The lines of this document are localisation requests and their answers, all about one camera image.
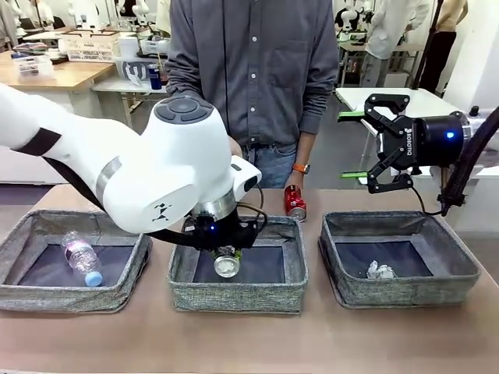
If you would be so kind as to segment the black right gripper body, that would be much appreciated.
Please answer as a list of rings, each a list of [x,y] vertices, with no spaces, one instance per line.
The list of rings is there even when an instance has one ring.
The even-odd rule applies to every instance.
[[[449,115],[389,120],[380,131],[380,160],[392,168],[447,167],[457,161],[464,147],[460,112]]]

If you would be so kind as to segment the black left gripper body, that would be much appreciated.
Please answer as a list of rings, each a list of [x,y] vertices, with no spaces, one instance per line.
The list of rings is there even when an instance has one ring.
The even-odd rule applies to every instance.
[[[216,220],[211,215],[199,215],[189,220],[193,230],[183,228],[186,240],[183,245],[199,250],[214,251],[231,246],[234,249],[248,249],[253,246],[258,234],[267,225],[267,215],[252,208],[254,217],[240,217],[235,208],[228,216]]]

